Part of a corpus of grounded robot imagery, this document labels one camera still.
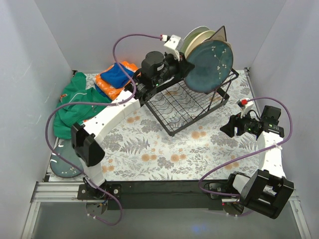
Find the blue glazed plate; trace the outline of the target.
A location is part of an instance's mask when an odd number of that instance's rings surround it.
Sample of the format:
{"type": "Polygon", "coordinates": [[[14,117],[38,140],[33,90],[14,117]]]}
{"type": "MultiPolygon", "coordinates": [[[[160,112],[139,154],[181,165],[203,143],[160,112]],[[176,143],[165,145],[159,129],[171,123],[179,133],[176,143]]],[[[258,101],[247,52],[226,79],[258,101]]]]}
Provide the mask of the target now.
{"type": "MultiPolygon", "coordinates": [[[[76,156],[75,151],[71,146],[71,140],[62,140],[54,149],[58,154],[66,158],[69,162],[83,170],[82,163],[76,156]]],[[[50,158],[50,168],[52,172],[61,178],[74,178],[81,174],[74,166],[61,160],[55,153],[52,153],[50,158]]]]}
{"type": "Polygon", "coordinates": [[[196,46],[187,61],[194,65],[184,79],[187,87],[197,93],[210,93],[228,78],[234,56],[226,42],[209,40],[196,46]]]}

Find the white scalloped plate front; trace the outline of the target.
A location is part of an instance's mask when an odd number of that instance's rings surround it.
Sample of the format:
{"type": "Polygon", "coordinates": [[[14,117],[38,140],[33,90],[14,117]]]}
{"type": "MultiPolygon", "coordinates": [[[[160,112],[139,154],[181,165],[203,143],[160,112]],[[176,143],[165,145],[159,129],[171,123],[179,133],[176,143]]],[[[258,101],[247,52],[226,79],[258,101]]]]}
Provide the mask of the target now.
{"type": "Polygon", "coordinates": [[[209,30],[209,28],[207,26],[199,26],[195,29],[193,29],[191,32],[189,32],[187,34],[187,36],[183,39],[183,45],[181,47],[181,52],[184,52],[188,45],[190,44],[190,42],[200,33],[209,30]]]}

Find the cream and green round plate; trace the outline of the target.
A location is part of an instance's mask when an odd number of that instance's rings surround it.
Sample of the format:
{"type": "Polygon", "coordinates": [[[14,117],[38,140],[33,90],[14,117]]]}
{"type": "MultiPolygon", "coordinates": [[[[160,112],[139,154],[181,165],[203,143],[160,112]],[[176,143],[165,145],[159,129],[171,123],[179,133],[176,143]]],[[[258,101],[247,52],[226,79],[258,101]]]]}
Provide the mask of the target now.
{"type": "Polygon", "coordinates": [[[191,51],[198,46],[199,44],[201,44],[202,42],[204,42],[205,40],[209,39],[213,34],[215,33],[215,31],[213,30],[207,30],[204,31],[202,33],[200,33],[199,35],[197,35],[188,45],[184,55],[187,58],[187,56],[191,53],[191,51]]]}

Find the square floral plate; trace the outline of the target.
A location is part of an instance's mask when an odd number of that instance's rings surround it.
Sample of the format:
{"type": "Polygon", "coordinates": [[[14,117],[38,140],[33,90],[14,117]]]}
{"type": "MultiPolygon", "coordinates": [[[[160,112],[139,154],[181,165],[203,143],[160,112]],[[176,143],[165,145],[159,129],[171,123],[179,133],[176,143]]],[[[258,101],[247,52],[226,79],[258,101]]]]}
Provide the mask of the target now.
{"type": "Polygon", "coordinates": [[[207,40],[219,40],[223,42],[227,42],[227,35],[225,26],[221,26],[212,36],[210,36],[207,40]]]}

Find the pink and cream round plate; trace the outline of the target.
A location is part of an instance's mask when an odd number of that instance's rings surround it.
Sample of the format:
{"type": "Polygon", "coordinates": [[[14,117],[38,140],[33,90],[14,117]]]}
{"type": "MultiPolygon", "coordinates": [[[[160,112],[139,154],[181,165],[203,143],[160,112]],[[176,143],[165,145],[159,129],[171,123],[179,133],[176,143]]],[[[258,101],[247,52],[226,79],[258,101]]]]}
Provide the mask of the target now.
{"type": "Polygon", "coordinates": [[[224,42],[231,50],[232,50],[232,45],[229,42],[224,42]]]}

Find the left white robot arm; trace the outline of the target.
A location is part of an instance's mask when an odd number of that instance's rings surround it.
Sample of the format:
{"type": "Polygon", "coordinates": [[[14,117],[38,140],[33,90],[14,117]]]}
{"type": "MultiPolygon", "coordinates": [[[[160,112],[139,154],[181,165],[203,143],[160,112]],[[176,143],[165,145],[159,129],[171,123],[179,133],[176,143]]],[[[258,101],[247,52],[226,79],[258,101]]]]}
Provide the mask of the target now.
{"type": "Polygon", "coordinates": [[[149,52],[133,74],[134,82],[128,83],[114,100],[115,106],[105,107],[83,125],[72,126],[72,147],[82,163],[85,190],[91,197],[106,198],[107,183],[101,164],[105,152],[100,144],[107,134],[154,95],[185,79],[194,67],[183,53],[175,59],[172,54],[149,52]]]}

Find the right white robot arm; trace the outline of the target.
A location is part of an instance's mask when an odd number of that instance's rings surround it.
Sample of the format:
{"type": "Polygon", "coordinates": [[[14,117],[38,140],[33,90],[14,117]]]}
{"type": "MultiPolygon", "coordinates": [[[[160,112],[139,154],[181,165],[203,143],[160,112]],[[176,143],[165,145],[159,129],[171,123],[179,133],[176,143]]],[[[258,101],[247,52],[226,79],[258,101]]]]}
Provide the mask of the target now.
{"type": "Polygon", "coordinates": [[[232,173],[222,192],[231,198],[239,197],[241,206],[276,219],[294,190],[282,167],[279,142],[284,138],[284,129],[278,125],[281,109],[265,106],[261,117],[254,119],[250,116],[252,107],[252,102],[241,104],[241,112],[232,115],[220,130],[229,137],[255,135],[258,147],[263,149],[259,154],[259,168],[251,177],[232,173]]]}

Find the floral patterned table mat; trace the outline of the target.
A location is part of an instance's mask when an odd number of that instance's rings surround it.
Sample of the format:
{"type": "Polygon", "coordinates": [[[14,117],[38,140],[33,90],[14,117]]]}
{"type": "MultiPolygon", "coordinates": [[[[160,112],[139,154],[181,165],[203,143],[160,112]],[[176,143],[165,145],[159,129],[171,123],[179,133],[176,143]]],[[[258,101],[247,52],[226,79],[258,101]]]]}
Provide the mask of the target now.
{"type": "MultiPolygon", "coordinates": [[[[196,180],[209,170],[258,150],[256,138],[248,133],[229,138],[219,128],[239,108],[235,98],[252,98],[244,70],[231,83],[230,99],[196,123],[169,136],[158,120],[142,106],[122,120],[102,142],[105,157],[101,161],[107,181],[196,180]]],[[[93,87],[97,74],[85,74],[86,88],[93,87]]],[[[226,179],[240,171],[252,175],[259,166],[259,155],[226,165],[208,178],[226,179]]]]}

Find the blue folded towel top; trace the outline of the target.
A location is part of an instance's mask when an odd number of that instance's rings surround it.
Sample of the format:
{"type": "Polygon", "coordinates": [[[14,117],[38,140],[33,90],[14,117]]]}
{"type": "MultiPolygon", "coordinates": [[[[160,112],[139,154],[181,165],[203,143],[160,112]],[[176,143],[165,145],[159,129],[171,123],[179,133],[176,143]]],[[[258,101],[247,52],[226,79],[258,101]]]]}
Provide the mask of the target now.
{"type": "Polygon", "coordinates": [[[100,74],[101,79],[115,89],[124,87],[128,83],[129,77],[132,77],[135,72],[134,70],[132,71],[126,68],[122,63],[120,63],[120,65],[128,76],[121,70],[117,63],[115,63],[110,70],[100,74]]]}

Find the blue cloth bottom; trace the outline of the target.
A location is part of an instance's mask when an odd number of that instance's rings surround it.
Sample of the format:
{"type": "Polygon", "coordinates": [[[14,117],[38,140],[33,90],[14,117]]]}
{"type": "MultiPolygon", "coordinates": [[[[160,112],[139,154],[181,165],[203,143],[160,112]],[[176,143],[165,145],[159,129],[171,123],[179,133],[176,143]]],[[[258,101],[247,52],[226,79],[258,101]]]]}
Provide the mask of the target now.
{"type": "Polygon", "coordinates": [[[104,95],[105,93],[98,87],[98,85],[95,84],[95,89],[96,91],[101,94],[101,95],[104,95]]]}

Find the green jacket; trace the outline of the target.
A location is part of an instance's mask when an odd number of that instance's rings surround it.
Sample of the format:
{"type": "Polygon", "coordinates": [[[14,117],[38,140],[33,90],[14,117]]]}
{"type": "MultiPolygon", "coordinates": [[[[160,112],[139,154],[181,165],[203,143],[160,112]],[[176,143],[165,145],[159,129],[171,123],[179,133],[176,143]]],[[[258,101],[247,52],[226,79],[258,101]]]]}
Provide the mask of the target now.
{"type": "MultiPolygon", "coordinates": [[[[77,72],[70,83],[62,91],[57,107],[66,103],[88,102],[88,103],[111,103],[108,97],[102,96],[95,88],[86,88],[87,79],[85,74],[77,72]]],[[[57,111],[53,121],[54,135],[60,139],[71,138],[71,127],[73,124],[83,124],[85,121],[95,117],[104,106],[93,105],[68,105],[57,111]]]]}

